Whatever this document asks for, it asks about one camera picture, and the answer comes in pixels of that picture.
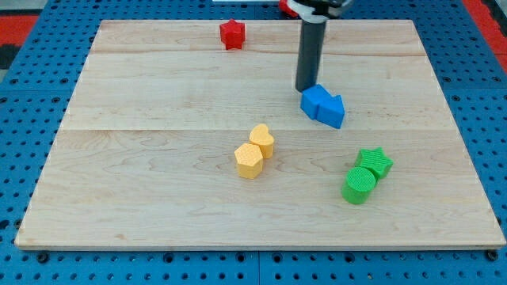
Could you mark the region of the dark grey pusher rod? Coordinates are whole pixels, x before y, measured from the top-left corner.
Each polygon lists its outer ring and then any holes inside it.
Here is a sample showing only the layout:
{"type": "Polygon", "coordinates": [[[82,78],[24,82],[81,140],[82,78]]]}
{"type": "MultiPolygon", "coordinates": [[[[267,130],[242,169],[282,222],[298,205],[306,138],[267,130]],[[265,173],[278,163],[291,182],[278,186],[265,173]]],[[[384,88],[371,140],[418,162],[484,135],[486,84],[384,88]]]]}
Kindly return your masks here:
{"type": "Polygon", "coordinates": [[[295,88],[300,92],[316,85],[325,31],[325,21],[310,23],[302,20],[295,76],[295,88]]]}

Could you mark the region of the white and red tool mount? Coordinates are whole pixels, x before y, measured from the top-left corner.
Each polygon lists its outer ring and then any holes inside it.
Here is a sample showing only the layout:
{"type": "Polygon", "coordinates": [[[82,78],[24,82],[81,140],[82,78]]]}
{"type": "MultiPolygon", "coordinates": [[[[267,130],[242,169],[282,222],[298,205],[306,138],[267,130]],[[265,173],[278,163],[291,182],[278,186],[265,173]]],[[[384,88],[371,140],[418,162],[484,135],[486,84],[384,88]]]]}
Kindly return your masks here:
{"type": "Polygon", "coordinates": [[[353,0],[279,0],[278,6],[290,17],[299,17],[308,23],[323,23],[338,19],[351,8],[353,0]]]}

